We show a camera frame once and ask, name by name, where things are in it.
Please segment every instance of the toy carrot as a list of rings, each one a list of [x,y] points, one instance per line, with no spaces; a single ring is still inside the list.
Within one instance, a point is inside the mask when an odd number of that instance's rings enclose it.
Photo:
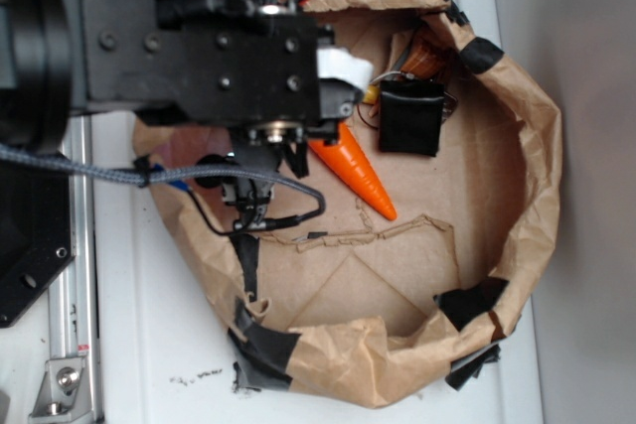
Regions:
[[[369,206],[388,220],[395,220],[398,218],[396,208],[358,141],[344,123],[340,123],[339,132],[337,145],[325,146],[323,141],[310,141],[309,147]]]

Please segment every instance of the white surface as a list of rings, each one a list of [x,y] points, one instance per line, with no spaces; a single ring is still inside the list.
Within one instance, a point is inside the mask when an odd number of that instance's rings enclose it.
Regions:
[[[494,0],[457,0],[498,40]],[[131,116],[94,124],[95,162],[127,167]],[[108,423],[543,422],[532,310],[459,393],[443,381],[387,409],[275,391],[232,392],[234,356],[146,191],[95,185],[101,355]],[[205,375],[210,371],[220,371]]]
[[[44,293],[18,323],[0,330],[0,391],[11,399],[6,424],[26,422],[36,403],[49,359],[48,300]]]
[[[560,237],[534,307],[547,422],[634,422],[636,0],[497,0],[563,110]]]

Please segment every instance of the black wire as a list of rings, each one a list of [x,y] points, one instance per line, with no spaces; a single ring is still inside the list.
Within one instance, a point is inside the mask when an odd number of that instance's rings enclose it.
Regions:
[[[380,129],[379,126],[376,126],[375,124],[371,124],[369,121],[367,121],[363,115],[362,115],[362,111],[360,111],[360,103],[358,103],[357,105],[357,109],[358,109],[358,116],[360,116],[360,119],[362,120],[363,123],[365,123],[367,126],[369,126],[372,129],[375,129],[376,131],[378,131]]]
[[[279,184],[282,184],[283,186],[287,186],[287,187],[291,187],[290,184],[285,184],[283,182],[279,182]],[[317,217],[318,215],[324,213],[325,209],[326,209],[326,203],[325,203],[325,198],[322,194],[320,194],[320,192],[313,190],[311,188],[304,188],[302,190],[300,189],[296,189],[296,188],[292,188],[295,191],[299,191],[303,194],[306,194],[307,196],[310,196],[312,198],[314,198],[316,200],[316,202],[318,203],[318,207],[310,212],[306,212],[303,213],[301,215],[289,215],[286,217],[279,217],[279,218],[266,218],[265,219],[265,227],[264,228],[258,228],[258,229],[254,229],[254,230],[250,230],[249,227],[253,224],[253,221],[255,219],[256,216],[256,206],[257,206],[257,200],[254,200],[254,204],[253,204],[253,216],[250,217],[250,220],[248,221],[248,224],[246,226],[244,226],[242,229],[240,230],[233,230],[230,232],[226,232],[224,230],[218,230],[217,228],[215,228],[212,223],[210,222],[208,215],[206,214],[205,210],[203,209],[203,206],[201,205],[201,202],[197,199],[196,194],[188,189],[186,191],[186,193],[188,194],[188,196],[190,196],[190,199],[192,200],[192,202],[194,203],[195,207],[197,208],[197,211],[199,212],[199,214],[201,215],[202,219],[204,220],[204,222],[206,223],[206,226],[208,227],[208,229],[215,233],[216,235],[219,235],[221,237],[233,237],[236,235],[240,235],[243,233],[249,233],[249,232],[264,232],[264,231],[270,231],[270,230],[279,230],[282,228],[289,228],[289,227],[294,227],[296,225],[299,225],[300,223],[304,222],[305,220],[309,220],[310,218],[313,217]]]
[[[248,232],[249,228],[254,224],[254,221],[256,220],[256,215],[258,214],[258,195],[257,195],[256,183],[253,180],[249,180],[249,184],[251,185],[251,212],[249,214],[249,219],[247,220],[247,223],[242,227],[241,230],[232,230],[229,232],[226,232],[224,230],[219,230],[212,225],[212,223],[210,222],[210,219],[208,218],[208,215],[206,214],[205,210],[203,209],[203,206],[201,205],[201,202],[199,201],[199,199],[197,199],[197,194],[192,189],[186,190],[186,193],[188,193],[188,196],[190,196],[190,199],[192,199],[192,202],[195,203],[195,207],[197,208],[197,211],[199,211],[199,214],[203,218],[209,230],[211,230],[213,233],[221,237],[235,237],[237,235],[241,235],[242,233]]]

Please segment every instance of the paper bag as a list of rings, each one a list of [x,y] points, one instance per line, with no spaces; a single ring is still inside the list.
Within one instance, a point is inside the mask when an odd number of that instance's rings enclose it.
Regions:
[[[303,181],[325,194],[327,210],[290,229],[230,240],[178,189],[152,194],[229,330],[238,384],[386,406],[467,360],[483,362],[513,333],[555,247],[560,115],[452,0],[311,0],[306,10],[376,73],[422,22],[464,64],[448,85],[459,107],[435,158],[380,153],[365,113],[348,120],[398,219],[370,209],[313,156]],[[141,124],[134,146],[168,167],[231,149],[223,129]],[[220,192],[191,186],[214,224],[228,226]],[[277,188],[269,212],[305,212],[306,201]]]

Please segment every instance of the black metal bracket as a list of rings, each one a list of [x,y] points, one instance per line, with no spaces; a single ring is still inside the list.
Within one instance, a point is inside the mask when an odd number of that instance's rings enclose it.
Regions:
[[[73,259],[67,176],[0,163],[0,328],[14,325]]]

